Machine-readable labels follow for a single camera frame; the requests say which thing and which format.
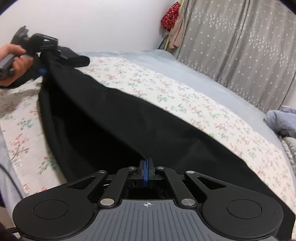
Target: black fabric bag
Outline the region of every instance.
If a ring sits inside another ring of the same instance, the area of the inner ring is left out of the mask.
[[[68,181],[98,170],[115,174],[153,158],[155,166],[179,174],[195,170],[269,195],[284,211],[277,238],[291,238],[295,215],[281,199],[243,160],[178,117],[54,61],[39,104],[47,142]]]

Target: person's hand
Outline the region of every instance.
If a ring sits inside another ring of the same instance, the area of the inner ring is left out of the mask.
[[[33,58],[26,58],[25,56],[23,56],[23,54],[26,53],[26,50],[24,50],[21,46],[14,44],[7,44],[0,48],[0,60],[2,60],[6,55],[10,53],[21,56],[16,57],[14,59],[14,62],[12,63],[14,74],[4,80],[0,80],[0,86],[4,87],[9,86],[17,78],[25,74],[27,69],[30,68],[33,63]]]

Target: red floral bag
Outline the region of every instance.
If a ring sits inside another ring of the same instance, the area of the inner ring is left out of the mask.
[[[173,6],[170,7],[168,12],[161,19],[161,25],[166,30],[170,31],[171,28],[174,26],[174,24],[179,16],[180,6],[181,6],[180,3],[176,2]]]

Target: star-patterned curtain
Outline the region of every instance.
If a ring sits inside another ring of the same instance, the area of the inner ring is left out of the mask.
[[[296,15],[276,0],[185,0],[175,57],[262,112],[296,85]]]

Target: white floral fabric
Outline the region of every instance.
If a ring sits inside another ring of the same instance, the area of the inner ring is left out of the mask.
[[[144,99],[207,133],[244,160],[296,213],[295,187],[283,153],[224,106],[123,58],[92,57],[90,65],[80,70],[107,87]],[[41,81],[39,78],[16,89],[0,90],[1,128],[15,171],[28,195],[65,182],[46,146],[39,119],[37,98]]]

